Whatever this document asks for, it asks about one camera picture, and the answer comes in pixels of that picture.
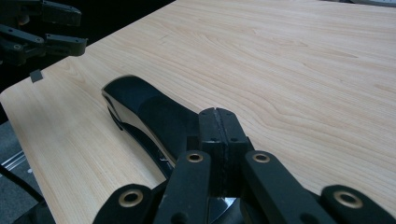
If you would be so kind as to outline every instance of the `robotic hand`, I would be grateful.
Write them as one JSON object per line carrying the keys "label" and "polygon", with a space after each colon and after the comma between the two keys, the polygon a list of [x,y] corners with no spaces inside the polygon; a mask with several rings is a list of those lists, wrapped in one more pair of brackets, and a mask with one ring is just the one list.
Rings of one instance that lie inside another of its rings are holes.
{"label": "robotic hand", "polygon": [[70,6],[43,0],[0,0],[0,63],[22,65],[35,56],[46,53],[62,56],[80,56],[85,52],[87,39],[64,35],[46,35],[45,38],[19,30],[29,16],[40,16],[42,21],[79,26],[81,12]]}

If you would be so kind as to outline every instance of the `black plastic part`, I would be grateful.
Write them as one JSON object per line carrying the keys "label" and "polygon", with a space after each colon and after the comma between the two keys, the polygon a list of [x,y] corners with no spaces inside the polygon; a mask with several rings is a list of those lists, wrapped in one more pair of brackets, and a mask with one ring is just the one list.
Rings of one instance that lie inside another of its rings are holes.
{"label": "black plastic part", "polygon": [[208,154],[194,150],[182,153],[169,179],[154,223],[207,223],[209,175]]}
{"label": "black plastic part", "polygon": [[61,56],[80,56],[84,54],[87,39],[65,35],[46,35],[46,52]]}
{"label": "black plastic part", "polygon": [[[172,162],[176,162],[178,155],[189,148],[188,139],[198,136],[198,115],[139,77],[127,76],[115,79],[103,88],[103,95],[105,98],[111,96],[137,115],[150,129],[152,135],[163,144],[165,153]],[[121,110],[115,107],[114,109],[116,113]],[[125,118],[118,117],[118,119],[120,122],[125,122]]]}
{"label": "black plastic part", "polygon": [[272,154],[248,152],[243,172],[270,223],[335,223]]}
{"label": "black plastic part", "polygon": [[99,210],[93,224],[152,223],[166,187],[166,181],[151,190],[142,185],[127,185],[117,189]]}
{"label": "black plastic part", "polygon": [[30,73],[30,79],[32,79],[32,82],[35,83],[35,82],[43,79],[43,74],[41,74],[41,71],[39,69],[37,69]]}
{"label": "black plastic part", "polygon": [[9,41],[18,42],[22,44],[29,44],[33,47],[43,47],[44,39],[37,35],[31,35],[24,31],[14,29],[0,24],[0,35],[7,38]]}
{"label": "black plastic part", "polygon": [[75,7],[43,1],[42,20],[63,25],[79,26],[81,23],[81,12]]}
{"label": "black plastic part", "polygon": [[211,195],[238,197],[243,181],[240,161],[250,143],[236,115],[228,110],[209,108],[199,114],[200,150],[212,158]]}
{"label": "black plastic part", "polygon": [[323,189],[320,204],[338,223],[394,224],[396,220],[387,211],[359,191],[340,185]]}

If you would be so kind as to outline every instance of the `wood grain surface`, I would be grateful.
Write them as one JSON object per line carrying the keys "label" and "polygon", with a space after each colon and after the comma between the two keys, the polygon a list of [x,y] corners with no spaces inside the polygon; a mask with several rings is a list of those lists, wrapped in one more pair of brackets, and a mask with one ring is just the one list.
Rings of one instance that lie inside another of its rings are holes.
{"label": "wood grain surface", "polygon": [[3,104],[58,223],[163,180],[106,111],[128,74],[199,112],[223,107],[315,193],[342,184],[396,216],[396,11],[321,1],[180,0],[18,83]]}

